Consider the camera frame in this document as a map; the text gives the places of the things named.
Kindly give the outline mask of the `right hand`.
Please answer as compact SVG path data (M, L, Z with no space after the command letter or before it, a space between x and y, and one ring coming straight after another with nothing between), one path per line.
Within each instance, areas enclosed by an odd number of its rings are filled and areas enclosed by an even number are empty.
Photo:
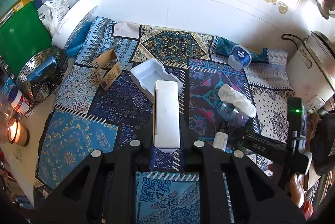
M279 185L283 167L276 163L272 163L268 165L267 168L272 172L272 175L269 178L273 180L275 184ZM313 214L313 207L309 202L304 200L304 188L297 174L291 176L284 189L286 188L289 190L292 202L301 209L304 213L305 219L308 220Z

